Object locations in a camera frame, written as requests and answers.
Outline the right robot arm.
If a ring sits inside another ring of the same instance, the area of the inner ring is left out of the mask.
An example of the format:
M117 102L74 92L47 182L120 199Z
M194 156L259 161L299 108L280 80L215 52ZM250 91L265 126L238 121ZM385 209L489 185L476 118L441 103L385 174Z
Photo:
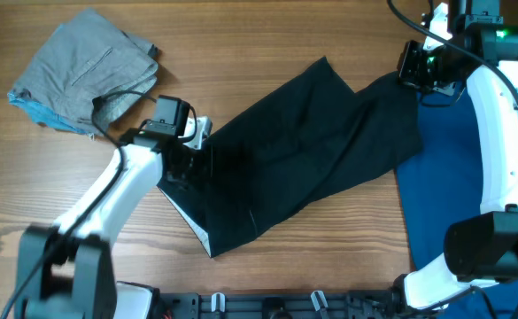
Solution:
M451 225L443 252L397 280L399 311L432 315L518 280L518 27L505 23L496 1L451 1L432 4L415 29L426 39L406 44L399 81L422 94L464 87L483 164L480 214Z

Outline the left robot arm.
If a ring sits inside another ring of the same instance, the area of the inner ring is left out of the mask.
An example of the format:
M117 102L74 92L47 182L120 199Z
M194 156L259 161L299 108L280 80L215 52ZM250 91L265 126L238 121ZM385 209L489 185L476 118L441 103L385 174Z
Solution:
M110 140L111 162L72 208L50 226L33 224L24 231L3 317L171 317L159 289L115 278L112 248L152 188L194 180L212 122L178 97L154 102L152 118Z

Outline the black shorts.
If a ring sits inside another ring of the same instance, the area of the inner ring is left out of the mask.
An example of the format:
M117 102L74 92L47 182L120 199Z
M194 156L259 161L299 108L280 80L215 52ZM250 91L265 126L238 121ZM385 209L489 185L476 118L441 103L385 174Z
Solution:
M216 257L413 157L417 119L416 92L396 73L354 91L321 58L214 132L194 173L159 189Z

